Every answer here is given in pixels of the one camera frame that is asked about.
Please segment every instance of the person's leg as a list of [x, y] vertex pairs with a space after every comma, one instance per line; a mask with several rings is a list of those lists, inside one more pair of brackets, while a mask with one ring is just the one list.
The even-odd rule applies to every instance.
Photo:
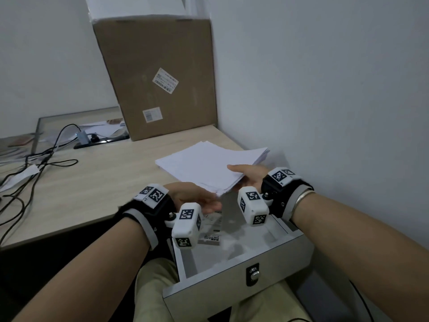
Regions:
[[175, 265], [168, 259], [157, 258], [146, 263], [137, 274], [134, 292], [134, 322], [173, 322], [164, 303], [162, 292], [179, 282]]
[[293, 318], [311, 321], [285, 280], [234, 305], [229, 322], [287, 322]]

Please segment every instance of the drawer lock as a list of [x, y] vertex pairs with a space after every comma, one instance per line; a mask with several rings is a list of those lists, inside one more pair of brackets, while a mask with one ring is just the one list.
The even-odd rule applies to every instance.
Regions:
[[246, 268], [246, 285], [251, 287], [256, 284], [258, 282], [259, 276], [259, 263]]

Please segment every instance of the barcode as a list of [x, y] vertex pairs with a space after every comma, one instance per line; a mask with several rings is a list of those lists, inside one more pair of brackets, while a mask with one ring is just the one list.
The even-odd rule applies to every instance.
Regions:
[[151, 122], [153, 120], [152, 113], [145, 113], [146, 122]]
[[209, 240], [214, 240], [214, 241], [219, 241], [219, 236], [218, 235], [204, 235], [204, 239], [209, 239]]
[[166, 91], [168, 91], [169, 93], [171, 92], [171, 88], [164, 86], [161, 81], [155, 79], [155, 84], [157, 84], [158, 86], [160, 86], [161, 88], [164, 88]]

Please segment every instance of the person's left hand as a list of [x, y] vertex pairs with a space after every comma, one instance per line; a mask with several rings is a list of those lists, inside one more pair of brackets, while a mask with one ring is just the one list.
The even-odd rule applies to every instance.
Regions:
[[216, 193], [209, 192], [191, 182], [175, 182], [164, 185], [173, 199], [176, 209], [186, 202], [197, 202], [201, 205], [202, 213], [211, 213], [222, 209]]

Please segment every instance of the person's right arm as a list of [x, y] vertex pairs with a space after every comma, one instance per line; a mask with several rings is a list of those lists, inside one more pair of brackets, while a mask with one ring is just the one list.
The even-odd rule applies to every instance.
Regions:
[[[260, 191], [268, 169], [234, 165]], [[395, 321], [429, 321], [429, 251], [347, 205], [309, 194], [292, 221], [379, 308]]]

